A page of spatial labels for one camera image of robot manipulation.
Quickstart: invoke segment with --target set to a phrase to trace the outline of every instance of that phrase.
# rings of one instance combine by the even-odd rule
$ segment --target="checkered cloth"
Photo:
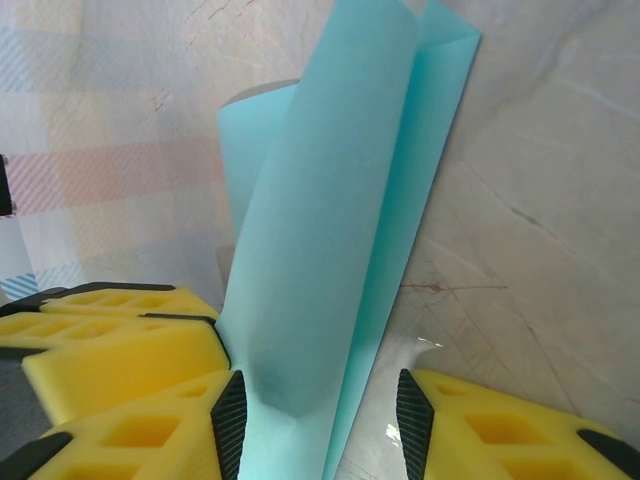
[[[183,23],[192,3],[176,4]],[[106,280],[186,285],[220,307],[216,249],[232,232],[215,105],[190,36],[154,12],[146,0],[0,2],[12,300]]]

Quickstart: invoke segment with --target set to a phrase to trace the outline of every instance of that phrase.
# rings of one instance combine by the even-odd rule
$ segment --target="paper fold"
[[[394,0],[337,2],[300,85],[219,112],[242,479],[334,477],[478,39],[438,2],[419,25]]]

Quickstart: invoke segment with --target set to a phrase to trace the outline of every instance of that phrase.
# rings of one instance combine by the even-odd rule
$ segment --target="pink stripe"
[[[60,180],[51,155],[11,157],[7,177],[18,214],[27,215],[63,205]]]
[[[18,214],[224,182],[214,138],[13,157],[7,167]]]

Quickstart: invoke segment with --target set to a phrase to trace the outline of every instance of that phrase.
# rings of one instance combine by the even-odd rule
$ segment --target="white marble surface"
[[[331,3],[205,2],[191,48],[224,65],[218,98],[297,77]],[[484,37],[339,480],[405,478],[409,365],[640,446],[640,4],[447,4]]]

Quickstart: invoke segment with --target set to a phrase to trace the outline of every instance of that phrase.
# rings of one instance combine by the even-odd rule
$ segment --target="black strip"
[[[79,285],[74,288],[69,288],[56,298],[68,297],[70,295],[77,295],[79,293],[95,292],[98,290],[149,290],[152,292],[169,292],[175,290],[173,285],[156,285],[152,283],[113,283],[113,282],[92,282]]]
[[[5,161],[6,157],[0,155],[0,217],[5,217],[13,213],[9,181],[7,180],[7,172],[4,168]]]
[[[166,318],[169,320],[202,320],[203,322],[207,322],[211,326],[211,328],[214,328],[216,324],[215,319],[207,315],[186,315],[182,313],[145,313],[141,316],[144,318]]]
[[[22,370],[25,357],[44,351],[0,347],[0,459],[51,428],[51,422]]]
[[[233,373],[211,410],[211,423],[222,480],[236,480],[247,426],[247,396],[242,372]]]
[[[10,457],[0,462],[0,478],[2,480],[28,480],[71,440],[73,440],[73,436],[70,433],[58,432],[25,444]]]
[[[593,430],[580,430],[578,435],[632,480],[640,480],[640,452],[631,445]]]
[[[227,356],[227,368],[231,368],[231,357],[229,356],[229,351],[227,347],[224,346],[224,342],[222,341],[222,337],[216,330],[216,321],[214,318],[208,317],[206,315],[182,315],[182,314],[174,314],[174,313],[145,313],[141,315],[143,318],[166,318],[170,320],[202,320],[203,322],[207,322],[209,326],[213,329],[220,341],[220,345],[222,345],[222,349],[224,350],[224,354]]]
[[[0,307],[0,317],[13,315],[20,312],[39,312],[40,307],[47,300],[69,297],[81,293],[97,292],[99,290],[144,290],[153,292],[170,292],[175,290],[173,285],[154,285],[150,283],[112,283],[112,282],[92,282],[79,285],[74,288],[51,288],[44,292],[36,293],[25,297],[17,302],[8,303]]]
[[[6,317],[8,315],[21,312],[39,312],[40,307],[45,301],[52,298],[59,298],[59,295],[65,291],[65,288],[51,288],[15,302],[7,303],[0,307],[0,317]]]
[[[435,410],[409,370],[400,372],[396,418],[409,480],[422,480]]]
[[[24,357],[46,352],[42,348],[0,347],[0,362],[22,362]]]

